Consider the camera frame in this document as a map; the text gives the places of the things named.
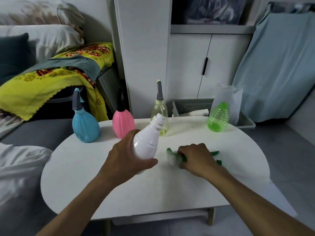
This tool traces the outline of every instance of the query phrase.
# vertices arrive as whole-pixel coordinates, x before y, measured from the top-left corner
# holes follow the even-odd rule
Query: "light blue cloth cover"
[[[82,55],[75,55],[67,58],[51,58],[43,63],[38,63],[23,73],[29,73],[40,69],[49,69],[55,67],[77,67],[84,71],[84,73],[95,83],[98,74],[100,73],[99,65],[92,59],[86,58]]]
[[[254,122],[288,118],[315,84],[315,13],[270,13],[235,74],[241,111]]]

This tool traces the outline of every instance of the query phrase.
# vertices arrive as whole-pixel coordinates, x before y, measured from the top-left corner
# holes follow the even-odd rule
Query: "yellow floral blanket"
[[[113,45],[99,42],[56,55],[66,58],[82,55],[94,60],[102,69],[114,62]],[[27,121],[53,95],[68,86],[84,85],[92,115],[98,122],[108,120],[103,97],[84,71],[75,67],[57,67],[20,74],[0,87],[0,109]]]

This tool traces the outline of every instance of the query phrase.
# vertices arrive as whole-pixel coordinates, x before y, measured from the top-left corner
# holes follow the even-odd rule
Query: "plastic bag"
[[[215,95],[211,110],[217,107],[221,102],[227,102],[229,107],[229,123],[233,126],[237,125],[239,111],[241,109],[243,88],[235,88],[233,85],[218,85],[220,90]]]
[[[238,24],[246,0],[188,0],[185,24]]]

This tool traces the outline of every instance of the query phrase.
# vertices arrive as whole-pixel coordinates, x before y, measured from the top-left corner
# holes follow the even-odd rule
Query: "hand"
[[[187,157],[187,162],[181,163],[180,168],[210,182],[214,180],[217,173],[227,173],[224,167],[217,164],[204,143],[180,146],[178,154],[184,154]]]
[[[113,146],[98,173],[98,177],[110,181],[113,187],[119,186],[140,171],[150,169],[157,164],[155,158],[142,160],[132,153],[131,143],[139,131],[138,129],[129,131],[120,142]]]

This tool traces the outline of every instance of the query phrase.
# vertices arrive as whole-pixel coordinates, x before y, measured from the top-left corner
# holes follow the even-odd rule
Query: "black handle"
[[[206,60],[204,61],[204,66],[203,66],[202,75],[204,75],[204,73],[206,72],[207,63],[208,63],[208,58],[206,58]]]

